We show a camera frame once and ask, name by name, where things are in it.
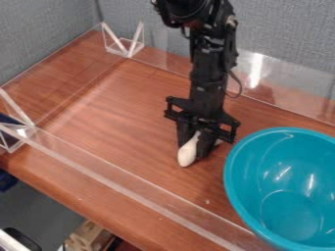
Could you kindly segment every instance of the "blue plastic bowl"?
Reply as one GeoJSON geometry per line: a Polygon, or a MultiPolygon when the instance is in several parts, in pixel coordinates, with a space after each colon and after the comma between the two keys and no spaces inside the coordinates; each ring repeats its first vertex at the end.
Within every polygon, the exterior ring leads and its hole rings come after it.
{"type": "Polygon", "coordinates": [[[335,250],[335,139],[302,128],[251,134],[228,157],[231,203],[280,250],[335,250]]]}

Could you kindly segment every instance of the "gray wall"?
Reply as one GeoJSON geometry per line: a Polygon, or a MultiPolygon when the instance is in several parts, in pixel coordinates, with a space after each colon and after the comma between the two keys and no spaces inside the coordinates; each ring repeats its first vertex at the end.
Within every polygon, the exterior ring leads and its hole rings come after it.
{"type": "MultiPolygon", "coordinates": [[[[335,73],[334,0],[232,0],[232,3],[240,48],[335,73]]],[[[131,36],[136,22],[143,20],[147,43],[187,55],[186,41],[176,30],[164,31],[150,0],[100,0],[100,5],[104,19],[119,34],[131,36]]]]}
{"type": "Polygon", "coordinates": [[[95,0],[0,0],[0,83],[96,22],[95,0]]]}

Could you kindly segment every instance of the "wooden surface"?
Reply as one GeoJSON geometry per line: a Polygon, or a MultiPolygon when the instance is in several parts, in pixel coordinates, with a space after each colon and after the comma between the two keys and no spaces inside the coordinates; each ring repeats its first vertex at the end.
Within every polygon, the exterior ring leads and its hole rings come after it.
{"type": "MultiPolygon", "coordinates": [[[[44,130],[243,226],[223,189],[223,165],[232,146],[224,143],[211,158],[190,169],[178,167],[175,124],[164,119],[163,111],[168,95],[187,96],[187,78],[135,61],[106,56],[95,33],[84,40],[44,63],[47,71],[39,72],[36,77],[43,75],[49,80],[35,78],[31,81],[32,72],[23,75],[20,84],[7,86],[8,92],[40,121],[44,130]],[[90,63],[75,71],[75,62],[90,63]],[[98,63],[104,70],[91,72],[98,63]],[[67,83],[76,81],[79,84],[80,79],[88,78],[87,88],[72,97],[71,91],[78,90],[79,85],[67,83]],[[37,86],[47,94],[36,95],[37,86]]],[[[271,92],[263,95],[271,98],[271,92]]],[[[274,126],[300,126],[335,135],[332,126],[246,97],[228,99],[226,109],[242,121],[238,139],[274,126]]],[[[4,156],[1,167],[140,249],[223,250],[29,146],[12,156],[4,156]]],[[[110,175],[95,163],[92,170],[106,177],[110,175]]]]}

